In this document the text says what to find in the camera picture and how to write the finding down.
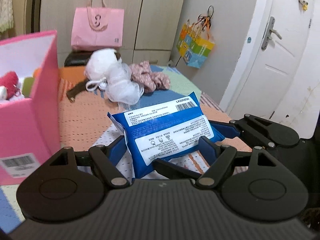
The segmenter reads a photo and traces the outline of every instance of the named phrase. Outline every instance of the barcode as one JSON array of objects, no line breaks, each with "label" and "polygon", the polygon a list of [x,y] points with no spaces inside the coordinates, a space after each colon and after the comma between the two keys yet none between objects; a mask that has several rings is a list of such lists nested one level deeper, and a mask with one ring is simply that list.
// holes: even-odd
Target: barcode
[{"label": "barcode", "polygon": [[12,176],[12,177],[21,177],[21,176],[25,176],[25,173],[22,173],[22,174],[12,174],[11,176]]},{"label": "barcode", "polygon": [[22,167],[17,167],[15,168],[16,171],[24,171],[24,170],[29,170],[29,169],[33,169],[34,167],[31,166],[22,166]]},{"label": "barcode", "polygon": [[18,157],[18,158],[2,160],[2,162],[8,168],[35,163],[33,161],[33,159],[28,155],[27,156]]},{"label": "barcode", "polygon": [[191,101],[187,102],[187,103],[184,103],[184,104],[176,105],[176,108],[177,108],[178,111],[182,111],[182,110],[185,110],[185,109],[188,109],[188,108],[192,108],[192,107],[195,107],[195,104],[192,103]]}]

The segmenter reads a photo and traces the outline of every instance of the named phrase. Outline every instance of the black cushion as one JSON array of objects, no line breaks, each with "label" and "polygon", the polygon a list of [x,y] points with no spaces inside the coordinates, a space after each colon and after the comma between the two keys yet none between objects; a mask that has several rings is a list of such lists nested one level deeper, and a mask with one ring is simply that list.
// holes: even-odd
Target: black cushion
[{"label": "black cushion", "polygon": [[64,61],[64,66],[85,66],[92,53],[93,52],[71,52]]}]

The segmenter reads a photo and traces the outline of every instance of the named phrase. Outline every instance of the red plush toy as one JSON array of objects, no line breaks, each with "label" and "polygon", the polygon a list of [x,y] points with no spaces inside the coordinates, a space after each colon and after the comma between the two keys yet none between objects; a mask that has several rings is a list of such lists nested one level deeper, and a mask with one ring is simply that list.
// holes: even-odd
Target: red plush toy
[{"label": "red plush toy", "polygon": [[18,92],[18,81],[18,76],[14,71],[9,71],[0,78],[0,100],[8,100]]}]

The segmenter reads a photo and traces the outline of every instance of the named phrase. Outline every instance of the barcode label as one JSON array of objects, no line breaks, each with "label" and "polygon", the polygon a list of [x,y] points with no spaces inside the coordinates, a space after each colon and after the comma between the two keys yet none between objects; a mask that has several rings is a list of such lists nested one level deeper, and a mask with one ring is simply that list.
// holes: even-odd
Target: barcode label
[{"label": "barcode label", "polygon": [[195,107],[195,104],[191,101],[187,102],[187,103],[180,104],[180,105],[176,105],[176,108],[178,111],[182,111],[182,110],[192,108],[192,107]]},{"label": "barcode label", "polygon": [[29,176],[39,166],[39,162],[32,153],[0,158],[0,166],[13,178]]},{"label": "barcode label", "polygon": [[12,159],[7,159],[7,160],[2,160],[2,162],[4,163],[4,165],[7,168],[10,167],[15,167],[15,166],[23,166],[23,165],[27,165],[27,164],[32,164],[35,163],[30,156],[22,156],[22,157],[18,157],[18,158],[12,158]]},{"label": "barcode label", "polygon": [[196,106],[196,102],[190,96],[187,96],[158,105],[128,111],[124,113],[124,117],[128,125],[132,126]]}]

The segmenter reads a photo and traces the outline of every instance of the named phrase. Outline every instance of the doorframe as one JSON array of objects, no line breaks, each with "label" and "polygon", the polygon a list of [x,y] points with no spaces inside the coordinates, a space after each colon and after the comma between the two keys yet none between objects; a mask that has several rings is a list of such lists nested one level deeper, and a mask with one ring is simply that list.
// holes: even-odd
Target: doorframe
[{"label": "doorframe", "polygon": [[252,15],[249,30],[242,47],[235,70],[229,84],[219,103],[219,107],[230,114],[238,99],[245,82],[247,81],[261,44],[269,21],[273,0],[257,0]]}]

